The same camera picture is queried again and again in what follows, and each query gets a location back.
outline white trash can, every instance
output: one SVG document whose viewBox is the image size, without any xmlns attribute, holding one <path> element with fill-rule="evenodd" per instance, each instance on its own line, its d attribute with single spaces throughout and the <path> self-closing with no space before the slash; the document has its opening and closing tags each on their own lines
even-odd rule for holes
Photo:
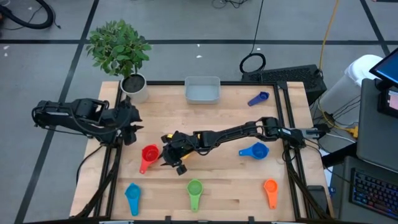
<svg viewBox="0 0 398 224">
<path fill-rule="evenodd" d="M 320 104 L 324 111 L 327 113 L 336 114 L 339 113 L 346 106 L 353 104 L 361 99 L 361 86 L 364 78 L 375 79 L 377 78 L 373 74 L 369 73 L 369 70 L 382 60 L 381 57 L 375 55 L 364 55 L 359 59 L 355 60 L 348 68 L 344 71 L 343 77 L 328 90 L 325 95 L 321 98 Z M 342 127 L 359 121 L 359 103 L 348 107 L 347 110 L 335 116 L 336 120 L 341 124 Z"/>
</svg>

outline gray container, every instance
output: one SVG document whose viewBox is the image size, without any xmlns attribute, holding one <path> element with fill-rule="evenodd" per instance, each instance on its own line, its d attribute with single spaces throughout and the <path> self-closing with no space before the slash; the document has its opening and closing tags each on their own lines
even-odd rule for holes
<svg viewBox="0 0 398 224">
<path fill-rule="evenodd" d="M 185 98 L 190 104 L 216 104 L 220 100 L 221 81 L 218 77 L 187 77 Z"/>
</svg>

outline gray floor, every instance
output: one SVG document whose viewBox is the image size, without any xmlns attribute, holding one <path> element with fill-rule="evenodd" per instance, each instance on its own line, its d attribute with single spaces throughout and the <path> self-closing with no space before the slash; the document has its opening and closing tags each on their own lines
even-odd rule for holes
<svg viewBox="0 0 398 224">
<path fill-rule="evenodd" d="M 32 176 L 47 132 L 34 128 L 30 110 L 40 100 L 57 101 L 68 74 L 73 75 L 67 101 L 96 98 L 100 83 L 117 80 L 107 77 L 83 51 L 71 69 L 79 39 L 96 0 L 46 0 L 57 13 L 57 23 L 47 30 L 1 30 L 0 37 L 0 221 L 14 223 Z M 366 1 L 382 37 L 379 42 L 359 0 L 341 1 L 324 55 L 325 83 L 331 88 L 343 70 L 364 54 L 384 56 L 381 44 L 398 47 L 398 4 Z M 179 40 L 251 40 L 256 30 L 260 0 L 249 0 L 239 9 L 227 5 L 214 9 L 211 0 L 99 0 L 90 29 L 108 20 L 125 19 L 148 40 L 177 40 L 155 44 L 142 73 L 148 80 L 183 80 L 187 76 L 219 76 L 240 80 L 239 62 L 251 50 L 250 44 L 178 44 Z M 265 0 L 258 40 L 302 40 L 256 45 L 267 57 L 267 69 L 317 64 L 320 45 L 333 10 L 331 0 Z M 28 20 L 39 8 L 33 0 L 11 0 L 15 15 Z M 43 10 L 33 22 L 45 19 Z M 3 27 L 18 27 L 6 20 Z M 61 44 L 36 44 L 34 40 L 56 40 Z M 62 44 L 60 40 L 75 40 Z M 346 45 L 346 40 L 360 40 Z M 258 66 L 248 61 L 246 70 Z M 26 214 L 25 222 L 67 218 L 75 192 L 75 172 L 83 159 L 86 139 L 55 133 Z M 347 143 L 325 138 L 322 144 L 334 151 Z M 332 185 L 338 186 L 333 179 Z"/>
</svg>

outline table leg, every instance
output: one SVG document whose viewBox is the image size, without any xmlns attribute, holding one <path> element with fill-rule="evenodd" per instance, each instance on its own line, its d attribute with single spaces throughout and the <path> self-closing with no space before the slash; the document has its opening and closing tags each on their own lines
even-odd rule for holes
<svg viewBox="0 0 398 224">
<path fill-rule="evenodd" d="M 346 156 L 352 156 L 356 157 L 356 143 L 352 143 L 349 146 L 346 146 L 342 149 L 339 149 L 335 152 L 332 152 L 331 154 L 327 156 L 322 156 L 322 164 L 323 166 L 331 167 L 337 164 L 341 164 L 344 162 L 344 158 Z"/>
</svg>

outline wooden tabletop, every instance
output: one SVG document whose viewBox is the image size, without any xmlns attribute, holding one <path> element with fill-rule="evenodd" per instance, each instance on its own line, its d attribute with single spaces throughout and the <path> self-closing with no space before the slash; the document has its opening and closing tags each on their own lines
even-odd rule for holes
<svg viewBox="0 0 398 224">
<path fill-rule="evenodd" d="M 302 83 L 288 83 L 290 102 L 295 125 L 298 128 L 313 126 L 307 98 Z M 100 100 L 115 102 L 118 82 L 103 82 Z M 243 138 L 222 144 L 207 156 L 192 153 L 184 160 L 188 172 L 178 176 L 175 169 L 160 166 L 160 159 L 147 172 L 139 173 L 141 150 L 146 145 L 156 144 L 162 150 L 160 137 L 176 130 L 191 134 L 192 131 L 221 131 L 256 121 L 263 116 L 277 118 L 273 88 L 268 86 L 221 86 L 221 100 L 217 105 L 189 105 L 185 101 L 184 86 L 148 86 L 147 102 L 136 105 L 144 126 L 137 134 L 137 142 L 123 146 L 119 175 L 116 185 L 112 219 L 164 220 L 219 220 L 245 221 L 254 216 L 256 221 L 294 221 L 294 213 L 287 177 L 286 165 L 281 156 L 281 140 L 265 142 L 269 148 L 263 160 L 238 156 L 240 149 L 258 142 L 255 138 Z M 266 102 L 249 107 L 247 102 L 260 91 L 271 95 Z M 283 92 L 280 91 L 285 123 L 289 126 Z M 85 156 L 98 147 L 98 142 L 88 140 Z M 104 152 L 102 150 L 88 159 L 81 168 L 80 179 L 70 214 L 77 214 L 98 188 Z M 301 150 L 307 185 L 322 185 L 327 189 L 320 155 L 311 147 Z M 190 199 L 186 186 L 191 179 L 203 183 L 199 211 L 190 210 Z M 273 178 L 279 186 L 277 209 L 271 210 L 264 190 L 264 182 Z M 141 188 L 139 215 L 131 215 L 125 190 L 135 183 Z M 300 211 L 305 217 L 302 194 L 297 188 Z M 332 208 L 329 193 L 329 207 Z M 104 214 L 108 193 L 104 194 L 101 214 Z"/>
</svg>

